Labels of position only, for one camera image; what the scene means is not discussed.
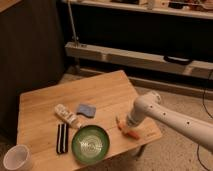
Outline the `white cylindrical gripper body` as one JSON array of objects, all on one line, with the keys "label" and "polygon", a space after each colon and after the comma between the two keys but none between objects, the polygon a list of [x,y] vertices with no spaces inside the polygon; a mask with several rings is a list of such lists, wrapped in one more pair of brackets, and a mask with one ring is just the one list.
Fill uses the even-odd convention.
[{"label": "white cylindrical gripper body", "polygon": [[143,115],[137,112],[131,112],[126,116],[126,124],[129,127],[137,127],[143,121]]}]

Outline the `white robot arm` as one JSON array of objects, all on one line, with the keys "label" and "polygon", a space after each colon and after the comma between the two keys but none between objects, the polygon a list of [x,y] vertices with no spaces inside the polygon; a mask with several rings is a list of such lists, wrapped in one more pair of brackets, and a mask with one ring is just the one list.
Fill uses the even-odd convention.
[{"label": "white robot arm", "polygon": [[205,149],[213,152],[213,124],[170,110],[161,105],[161,96],[149,91],[138,96],[126,116],[129,128],[137,127],[146,117],[158,120]]}]

